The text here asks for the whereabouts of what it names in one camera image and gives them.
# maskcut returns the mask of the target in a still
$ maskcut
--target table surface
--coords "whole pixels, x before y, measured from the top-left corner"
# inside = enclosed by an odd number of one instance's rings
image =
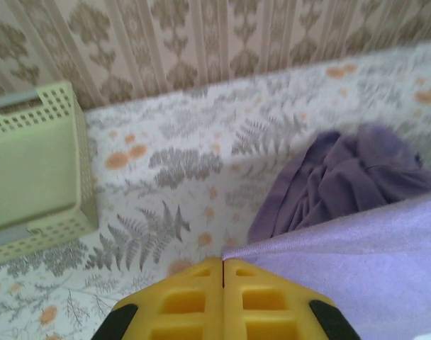
[[[88,112],[100,228],[0,265],[0,340],[90,339],[121,298],[246,242],[283,165],[391,126],[431,168],[431,42]]]

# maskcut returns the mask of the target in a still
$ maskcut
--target plastic basket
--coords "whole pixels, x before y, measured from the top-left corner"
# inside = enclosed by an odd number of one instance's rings
[[[0,263],[97,227],[86,123],[71,84],[0,97]]]

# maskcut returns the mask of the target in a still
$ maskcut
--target purple towel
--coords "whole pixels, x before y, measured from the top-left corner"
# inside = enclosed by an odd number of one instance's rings
[[[431,192],[431,171],[382,125],[324,132],[278,175],[249,243]]]
[[[431,333],[431,195],[225,250],[222,257],[328,296],[363,340]]]

